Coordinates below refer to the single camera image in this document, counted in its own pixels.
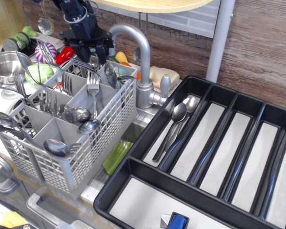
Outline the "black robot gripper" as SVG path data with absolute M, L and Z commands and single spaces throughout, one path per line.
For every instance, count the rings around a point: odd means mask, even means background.
M 105 64 L 109 48 L 113 47 L 112 34 L 101 29 L 97 24 L 96 12 L 91 6 L 60 6 L 63 18 L 70 28 L 60 32 L 66 44 L 82 42 L 96 49 L 100 64 Z M 90 49 L 86 46 L 74 45 L 72 49 L 83 62 L 90 59 Z

